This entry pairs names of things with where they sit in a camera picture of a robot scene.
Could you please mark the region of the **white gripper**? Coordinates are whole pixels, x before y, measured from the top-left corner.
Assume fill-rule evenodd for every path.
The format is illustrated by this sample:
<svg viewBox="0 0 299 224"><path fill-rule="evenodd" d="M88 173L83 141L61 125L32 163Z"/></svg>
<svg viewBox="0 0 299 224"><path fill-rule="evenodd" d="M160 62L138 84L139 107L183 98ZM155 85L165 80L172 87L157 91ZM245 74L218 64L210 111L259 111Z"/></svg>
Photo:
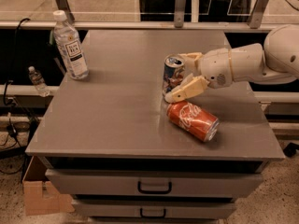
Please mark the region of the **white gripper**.
<svg viewBox="0 0 299 224"><path fill-rule="evenodd" d="M233 83L230 50L215 49L204 54L202 52L180 53L185 70L189 74L164 99L169 103L177 103L203 93L207 86L213 89L229 87Z"/></svg>

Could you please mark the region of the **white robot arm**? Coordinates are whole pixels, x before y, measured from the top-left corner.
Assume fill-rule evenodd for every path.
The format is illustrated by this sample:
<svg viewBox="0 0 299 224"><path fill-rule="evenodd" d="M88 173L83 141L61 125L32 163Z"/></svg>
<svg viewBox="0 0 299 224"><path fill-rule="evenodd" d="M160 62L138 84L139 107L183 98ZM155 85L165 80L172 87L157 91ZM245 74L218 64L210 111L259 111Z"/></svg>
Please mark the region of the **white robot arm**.
<svg viewBox="0 0 299 224"><path fill-rule="evenodd" d="M191 72L164 95L168 103L240 81L264 85L289 83L299 78L299 26L279 26L262 44L214 49L205 54L181 53L179 58Z"/></svg>

